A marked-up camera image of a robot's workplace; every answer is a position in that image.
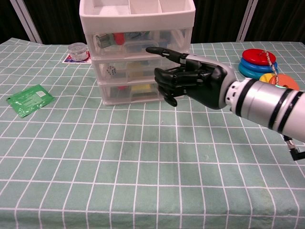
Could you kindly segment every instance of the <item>green pouch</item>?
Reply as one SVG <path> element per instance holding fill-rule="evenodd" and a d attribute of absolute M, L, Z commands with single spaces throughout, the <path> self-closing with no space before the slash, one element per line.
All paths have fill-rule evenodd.
<path fill-rule="evenodd" d="M 39 84 L 13 94 L 6 99 L 21 118 L 24 118 L 54 100 L 55 98 Z"/>

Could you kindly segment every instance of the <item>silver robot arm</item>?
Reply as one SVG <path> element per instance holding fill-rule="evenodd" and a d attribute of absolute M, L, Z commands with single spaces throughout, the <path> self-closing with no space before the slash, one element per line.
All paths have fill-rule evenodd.
<path fill-rule="evenodd" d="M 212 109 L 226 105 L 237 116 L 268 127 L 282 135 L 294 160 L 305 158 L 292 138 L 305 142 L 305 94 L 246 78 L 236 81 L 229 66 L 202 56 L 149 47 L 155 53 L 179 63 L 177 68 L 155 69 L 158 90 L 166 102 L 177 106 L 175 97 L 188 95 Z"/>

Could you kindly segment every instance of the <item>green checkered tablecloth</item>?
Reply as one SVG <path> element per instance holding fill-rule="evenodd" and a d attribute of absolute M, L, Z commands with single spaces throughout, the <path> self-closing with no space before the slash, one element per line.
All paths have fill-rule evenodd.
<path fill-rule="evenodd" d="M 237 70 L 253 47 L 305 89 L 302 43 L 190 52 Z M 0 45 L 0 228 L 305 228 L 305 160 L 294 162 L 279 134 L 189 98 L 105 107 L 93 67 L 63 64 L 66 54 Z M 6 98 L 36 84 L 56 101 L 21 119 Z"/>

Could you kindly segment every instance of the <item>background curtain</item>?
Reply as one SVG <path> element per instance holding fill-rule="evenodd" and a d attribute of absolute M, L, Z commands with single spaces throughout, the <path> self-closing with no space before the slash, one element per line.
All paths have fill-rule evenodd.
<path fill-rule="evenodd" d="M 245 41 L 305 42 L 305 0 L 259 0 Z"/>
<path fill-rule="evenodd" d="M 0 43 L 11 37 L 29 40 L 10 0 L 0 1 Z"/>
<path fill-rule="evenodd" d="M 86 42 L 79 16 L 80 0 L 24 0 L 44 44 Z"/>
<path fill-rule="evenodd" d="M 194 0 L 192 43 L 235 42 L 247 0 Z"/>
<path fill-rule="evenodd" d="M 44 44 L 86 42 L 80 0 L 24 0 Z M 192 43 L 236 41 L 247 0 L 194 0 Z M 29 40 L 9 0 L 1 0 L 1 42 Z M 259 0 L 246 41 L 305 42 L 305 0 Z"/>

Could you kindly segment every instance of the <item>orange ring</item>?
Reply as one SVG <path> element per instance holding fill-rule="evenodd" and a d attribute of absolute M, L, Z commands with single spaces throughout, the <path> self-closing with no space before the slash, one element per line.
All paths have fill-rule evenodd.
<path fill-rule="evenodd" d="M 273 76 L 270 79 L 269 83 L 275 84 L 275 82 L 276 82 L 276 79 L 275 79 L 275 76 Z M 297 85 L 296 81 L 294 81 L 294 79 L 291 78 L 289 75 L 285 75 L 285 74 L 278 75 L 278 85 L 282 86 L 282 87 L 286 87 L 286 88 L 291 88 L 291 89 L 294 89 L 297 91 L 300 90 L 300 87 L 299 87 L 299 85 Z"/>

